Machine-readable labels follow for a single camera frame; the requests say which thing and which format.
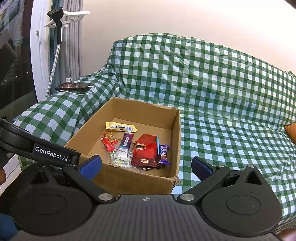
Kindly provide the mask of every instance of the checkered fabric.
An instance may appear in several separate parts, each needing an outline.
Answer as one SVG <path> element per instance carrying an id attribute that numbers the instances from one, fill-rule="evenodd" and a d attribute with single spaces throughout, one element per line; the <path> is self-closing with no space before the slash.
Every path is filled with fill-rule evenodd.
<path id="1" fill-rule="evenodd" d="M 295 122 L 291 73 L 222 45 L 146 34 L 115 42 L 103 69 L 79 81 L 98 90 L 83 97 L 56 93 L 16 124 L 64 145 L 113 96 L 175 106 L 181 112 L 182 183 L 173 193 L 199 183 L 191 171 L 194 156 L 232 170 L 253 164 L 283 207 L 278 230 L 296 224 L 296 147 L 284 130 Z"/>

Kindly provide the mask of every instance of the orange cushion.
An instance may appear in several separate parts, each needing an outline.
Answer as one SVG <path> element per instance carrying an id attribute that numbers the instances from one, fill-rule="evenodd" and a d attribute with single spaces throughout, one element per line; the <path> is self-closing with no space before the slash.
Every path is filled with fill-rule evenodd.
<path id="1" fill-rule="evenodd" d="M 285 126 L 286 133 L 296 145 L 296 123 Z"/>

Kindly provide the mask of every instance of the white hanger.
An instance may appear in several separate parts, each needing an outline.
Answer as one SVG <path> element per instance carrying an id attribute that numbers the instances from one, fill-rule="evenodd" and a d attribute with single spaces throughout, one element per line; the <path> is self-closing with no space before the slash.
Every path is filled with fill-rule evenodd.
<path id="1" fill-rule="evenodd" d="M 80 11 L 80 12 L 68 12 L 68 11 L 64 11 L 64 16 L 61 18 L 61 21 L 63 22 L 63 27 L 67 27 L 69 23 L 74 23 L 74 22 L 78 22 L 81 19 L 84 18 L 84 16 L 90 14 L 90 11 Z M 49 27 L 49 28 L 55 28 L 56 27 L 56 23 L 53 20 L 50 20 L 45 26 Z"/>

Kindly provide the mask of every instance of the yellow snack wrapper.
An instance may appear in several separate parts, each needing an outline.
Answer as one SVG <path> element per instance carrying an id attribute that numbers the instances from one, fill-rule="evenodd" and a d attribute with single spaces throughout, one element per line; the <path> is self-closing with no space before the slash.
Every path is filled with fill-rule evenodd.
<path id="1" fill-rule="evenodd" d="M 112 131 L 128 131 L 136 132 L 137 129 L 134 125 L 126 125 L 117 122 L 106 122 L 106 129 Z"/>

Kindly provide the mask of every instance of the sofa backrest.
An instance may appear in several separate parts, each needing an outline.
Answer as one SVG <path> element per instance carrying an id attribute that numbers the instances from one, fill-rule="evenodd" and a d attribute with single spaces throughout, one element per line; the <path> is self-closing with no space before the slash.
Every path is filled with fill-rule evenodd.
<path id="1" fill-rule="evenodd" d="M 146 34 L 115 42 L 108 61 L 129 98 L 273 129 L 295 121 L 296 79 L 222 45 Z"/>

